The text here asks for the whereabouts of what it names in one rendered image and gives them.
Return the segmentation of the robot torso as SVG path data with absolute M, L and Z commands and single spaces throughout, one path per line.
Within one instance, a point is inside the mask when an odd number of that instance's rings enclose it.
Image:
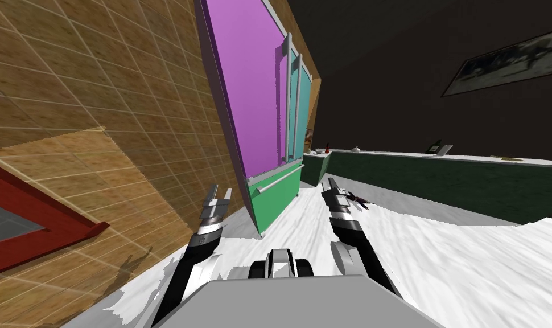
M 194 265 L 180 303 L 152 328 L 444 328 L 369 277 L 314 276 L 286 249 L 236 267 L 231 279 L 221 260 Z

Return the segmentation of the red framed window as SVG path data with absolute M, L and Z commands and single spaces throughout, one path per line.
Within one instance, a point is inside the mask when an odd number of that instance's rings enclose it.
M 42 226 L 0 241 L 0 273 L 91 239 L 107 222 L 92 222 L 0 167 L 0 208 Z

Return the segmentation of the green fridge drawer front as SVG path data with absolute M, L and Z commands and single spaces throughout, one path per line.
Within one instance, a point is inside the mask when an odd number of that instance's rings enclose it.
M 261 236 L 265 234 L 278 216 L 297 197 L 302 169 L 261 194 L 258 193 L 256 188 L 259 186 L 265 187 L 282 175 L 296 169 L 301 164 L 303 164 L 303 160 L 299 158 L 272 171 L 267 171 L 256 175 L 256 177 L 247 179 L 248 194 L 251 202 L 250 216 L 254 220 L 258 234 Z

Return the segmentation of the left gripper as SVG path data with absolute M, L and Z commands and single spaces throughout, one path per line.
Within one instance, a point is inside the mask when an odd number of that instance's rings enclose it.
M 214 199 L 217 189 L 218 184 L 212 184 L 207 192 L 200 215 L 202 223 L 221 221 L 228 210 L 232 189 L 228 188 L 222 199 Z

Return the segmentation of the small purple black object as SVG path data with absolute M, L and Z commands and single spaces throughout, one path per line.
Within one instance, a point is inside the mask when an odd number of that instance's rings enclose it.
M 357 210 L 359 210 L 360 212 L 363 212 L 364 210 L 369 210 L 368 206 L 366 205 L 367 203 L 369 203 L 367 200 L 356 196 L 355 194 L 353 194 L 350 191 L 347 191 L 347 196 L 346 197 L 355 206 L 355 208 Z

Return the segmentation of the teal fridge door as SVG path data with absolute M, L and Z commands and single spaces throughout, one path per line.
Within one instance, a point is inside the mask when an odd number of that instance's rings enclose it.
M 291 112 L 290 112 L 290 159 L 293 161 L 293 136 L 294 136 L 294 120 L 295 120 L 295 98 L 296 98 L 296 81 L 297 81 L 297 55 L 292 52 L 292 74 L 291 74 Z M 308 109 L 309 109 L 309 100 L 311 93 L 311 78 L 306 71 L 304 62 L 302 62 L 302 80 L 301 80 L 301 90 L 300 90 L 300 111 L 299 111 L 299 121 L 298 121 L 298 136 L 297 136 L 297 145 L 296 145 L 296 159 L 302 157 L 304 151 L 305 135 L 306 128 L 308 123 Z

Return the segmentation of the multicoloured fridge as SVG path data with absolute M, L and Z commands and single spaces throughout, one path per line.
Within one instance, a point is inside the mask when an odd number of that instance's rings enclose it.
M 269 0 L 193 0 L 239 190 L 265 234 L 298 195 L 313 78 Z

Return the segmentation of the dark green counter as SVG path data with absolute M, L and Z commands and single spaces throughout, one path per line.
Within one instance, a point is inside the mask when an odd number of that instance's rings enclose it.
M 552 218 L 552 162 L 332 150 L 306 154 L 301 180 L 325 174 L 526 224 Z

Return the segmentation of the dark framed wall picture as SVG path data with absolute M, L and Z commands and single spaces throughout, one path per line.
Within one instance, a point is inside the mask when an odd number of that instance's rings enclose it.
M 466 60 L 442 96 L 552 75 L 552 32 Z

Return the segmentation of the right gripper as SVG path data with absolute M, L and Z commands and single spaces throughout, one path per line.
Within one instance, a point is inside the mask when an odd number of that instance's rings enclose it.
M 322 182 L 323 192 L 321 195 L 331 213 L 331 217 L 336 219 L 352 219 L 346 197 L 347 193 L 343 189 L 339 189 L 332 177 L 329 177 L 328 181 Z

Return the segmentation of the purple fridge door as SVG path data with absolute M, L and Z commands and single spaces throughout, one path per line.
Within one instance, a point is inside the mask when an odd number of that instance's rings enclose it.
M 246 178 L 283 165 L 285 38 L 263 0 L 199 0 Z

